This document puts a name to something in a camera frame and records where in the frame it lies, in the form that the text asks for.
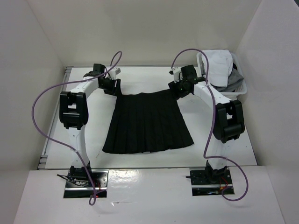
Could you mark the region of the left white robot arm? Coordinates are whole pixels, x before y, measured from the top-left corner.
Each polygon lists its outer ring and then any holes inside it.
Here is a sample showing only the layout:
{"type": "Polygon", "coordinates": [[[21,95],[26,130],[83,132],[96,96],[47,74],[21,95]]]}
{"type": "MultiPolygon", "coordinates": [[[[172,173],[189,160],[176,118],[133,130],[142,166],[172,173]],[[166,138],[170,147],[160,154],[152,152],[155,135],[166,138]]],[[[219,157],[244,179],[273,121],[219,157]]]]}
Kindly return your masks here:
{"type": "Polygon", "coordinates": [[[69,180],[77,181],[84,187],[93,182],[85,144],[85,126],[89,119],[87,99],[97,89],[103,89],[112,96],[119,94],[121,80],[116,78],[119,73],[120,68],[107,69],[105,65],[96,63],[75,88],[60,93],[59,120],[67,130],[74,152],[69,180]]]}

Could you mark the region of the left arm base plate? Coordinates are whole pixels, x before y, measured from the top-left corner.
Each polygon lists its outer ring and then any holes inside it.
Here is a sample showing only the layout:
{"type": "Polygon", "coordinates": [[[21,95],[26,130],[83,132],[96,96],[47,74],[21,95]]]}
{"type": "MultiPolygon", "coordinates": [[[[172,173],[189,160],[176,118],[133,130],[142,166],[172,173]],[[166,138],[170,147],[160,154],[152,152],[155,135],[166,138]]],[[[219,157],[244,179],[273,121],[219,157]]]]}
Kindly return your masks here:
{"type": "MultiPolygon", "coordinates": [[[[95,186],[97,198],[106,198],[108,170],[92,170],[91,178],[95,186]]],[[[71,177],[57,174],[58,177],[65,180],[64,198],[90,198],[93,197],[93,187],[87,177],[71,177]]]]}

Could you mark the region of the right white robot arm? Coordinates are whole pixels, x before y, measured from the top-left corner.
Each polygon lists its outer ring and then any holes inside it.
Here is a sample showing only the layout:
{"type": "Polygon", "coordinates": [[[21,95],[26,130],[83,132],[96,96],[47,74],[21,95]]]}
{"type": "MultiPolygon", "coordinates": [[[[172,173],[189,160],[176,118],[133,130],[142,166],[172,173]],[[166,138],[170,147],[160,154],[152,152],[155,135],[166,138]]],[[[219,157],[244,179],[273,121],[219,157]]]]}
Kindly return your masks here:
{"type": "Polygon", "coordinates": [[[169,88],[176,99],[191,93],[212,109],[212,130],[204,149],[204,178],[209,183],[216,183],[224,177],[227,170],[232,141],[245,131],[242,104],[239,100],[231,100],[222,95],[205,77],[198,77],[192,65],[173,67],[170,74],[174,81],[169,83],[169,88]]]}

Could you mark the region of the black skirt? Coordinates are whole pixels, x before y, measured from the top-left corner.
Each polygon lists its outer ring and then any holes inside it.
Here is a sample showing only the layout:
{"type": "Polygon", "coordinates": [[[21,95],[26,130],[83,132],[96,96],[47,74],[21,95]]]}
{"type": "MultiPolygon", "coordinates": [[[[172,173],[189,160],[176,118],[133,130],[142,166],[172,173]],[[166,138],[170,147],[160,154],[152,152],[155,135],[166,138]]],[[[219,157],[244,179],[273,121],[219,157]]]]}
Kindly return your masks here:
{"type": "Polygon", "coordinates": [[[102,148],[109,154],[156,153],[194,141],[172,92],[120,94],[102,148]]]}

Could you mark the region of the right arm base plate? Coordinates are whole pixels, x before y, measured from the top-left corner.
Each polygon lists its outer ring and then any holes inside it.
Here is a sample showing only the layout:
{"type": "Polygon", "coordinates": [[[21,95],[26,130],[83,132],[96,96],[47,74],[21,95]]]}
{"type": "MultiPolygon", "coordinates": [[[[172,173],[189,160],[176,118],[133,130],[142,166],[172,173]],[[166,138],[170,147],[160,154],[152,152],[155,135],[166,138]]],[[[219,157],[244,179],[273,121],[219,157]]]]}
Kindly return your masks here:
{"type": "Polygon", "coordinates": [[[211,177],[206,168],[191,168],[186,179],[191,181],[193,196],[234,195],[234,187],[229,169],[211,177]]]}

